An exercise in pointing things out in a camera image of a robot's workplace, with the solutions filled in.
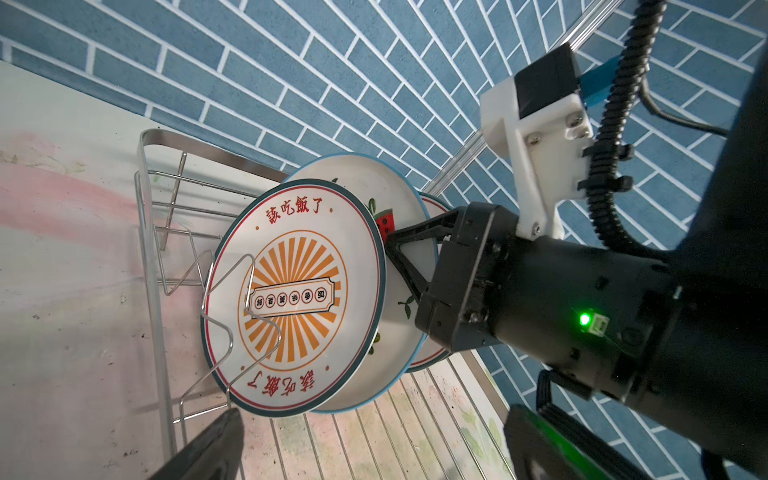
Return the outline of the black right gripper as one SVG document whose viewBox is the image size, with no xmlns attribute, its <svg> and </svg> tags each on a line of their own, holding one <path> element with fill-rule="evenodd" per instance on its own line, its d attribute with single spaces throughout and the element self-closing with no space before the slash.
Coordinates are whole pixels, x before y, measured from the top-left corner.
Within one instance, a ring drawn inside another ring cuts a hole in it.
<svg viewBox="0 0 768 480">
<path fill-rule="evenodd" d="M 388 259 L 418 300 L 416 326 L 446 350 L 519 344 L 511 286 L 518 222 L 501 205 L 473 202 L 396 230 L 385 241 Z M 432 248 L 428 275 L 403 251 L 418 242 Z"/>
</svg>

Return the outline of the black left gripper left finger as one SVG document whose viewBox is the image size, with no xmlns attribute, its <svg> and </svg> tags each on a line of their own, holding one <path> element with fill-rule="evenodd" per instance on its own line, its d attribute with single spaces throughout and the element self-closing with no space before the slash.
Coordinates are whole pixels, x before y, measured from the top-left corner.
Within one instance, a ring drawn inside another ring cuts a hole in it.
<svg viewBox="0 0 768 480">
<path fill-rule="evenodd" d="M 240 411 L 226 410 L 150 479 L 235 479 L 244 433 Z"/>
</svg>

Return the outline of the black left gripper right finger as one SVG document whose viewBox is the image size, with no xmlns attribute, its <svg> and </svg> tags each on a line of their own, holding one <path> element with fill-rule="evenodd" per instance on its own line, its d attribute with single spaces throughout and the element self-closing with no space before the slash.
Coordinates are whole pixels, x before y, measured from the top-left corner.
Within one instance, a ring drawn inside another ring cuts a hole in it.
<svg viewBox="0 0 768 480">
<path fill-rule="evenodd" d="M 517 479 L 646 479 L 588 428 L 554 405 L 541 414 L 517 404 L 504 425 Z"/>
</svg>

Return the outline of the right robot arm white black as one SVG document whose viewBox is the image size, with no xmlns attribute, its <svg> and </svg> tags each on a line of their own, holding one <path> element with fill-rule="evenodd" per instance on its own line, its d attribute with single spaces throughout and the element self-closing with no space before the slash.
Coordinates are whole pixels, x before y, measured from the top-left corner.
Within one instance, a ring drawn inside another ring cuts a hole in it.
<svg viewBox="0 0 768 480">
<path fill-rule="evenodd" d="M 601 393 L 692 440 L 709 479 L 767 475 L 767 69 L 755 73 L 686 238 L 648 257 L 526 240 L 474 202 L 391 233 L 416 326 L 453 352 L 498 343 L 540 361 L 504 436 L 520 479 L 639 479 L 558 407 Z"/>
</svg>

